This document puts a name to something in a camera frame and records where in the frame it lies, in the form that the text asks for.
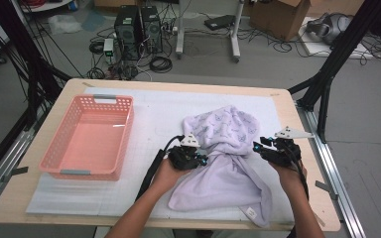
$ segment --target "black strap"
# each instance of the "black strap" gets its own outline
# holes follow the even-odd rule
[[[147,174],[145,175],[144,180],[142,181],[141,187],[139,188],[135,201],[137,201],[150,186],[151,180],[153,179],[153,176],[156,174],[156,171],[159,168],[159,165],[162,162],[165,154],[166,152],[163,150],[159,150],[159,153],[157,153],[156,158],[147,170]]]
[[[287,236],[287,238],[296,238],[296,226],[293,226],[293,229],[290,231],[290,234]]]

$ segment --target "lavender towel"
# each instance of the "lavender towel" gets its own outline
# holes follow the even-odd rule
[[[269,225],[270,188],[243,159],[252,152],[258,121],[234,106],[184,120],[208,153],[208,165],[193,170],[174,190],[169,208],[179,211],[239,206],[256,225]]]

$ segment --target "pink plastic basket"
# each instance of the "pink plastic basket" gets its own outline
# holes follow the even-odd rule
[[[131,96],[77,95],[40,170],[58,179],[118,180],[133,118]]]

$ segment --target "cardboard box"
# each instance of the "cardboard box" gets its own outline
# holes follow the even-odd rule
[[[323,13],[342,13],[354,16],[364,0],[327,0],[311,6],[308,17],[320,17]]]
[[[252,12],[252,8],[253,8],[253,4],[250,4],[250,0],[244,0],[242,16],[250,17],[250,13]]]
[[[297,35],[311,5],[321,0],[275,0],[256,2],[250,15],[250,26],[285,42]]]
[[[118,8],[122,5],[135,5],[136,0],[94,0],[94,6],[96,7],[115,7]]]

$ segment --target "computer tower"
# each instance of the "computer tower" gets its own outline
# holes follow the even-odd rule
[[[122,5],[114,23],[121,58],[138,60],[139,47],[143,42],[139,8],[135,5]]]
[[[141,15],[147,53],[161,53],[163,51],[162,26],[157,8],[155,6],[142,7]]]

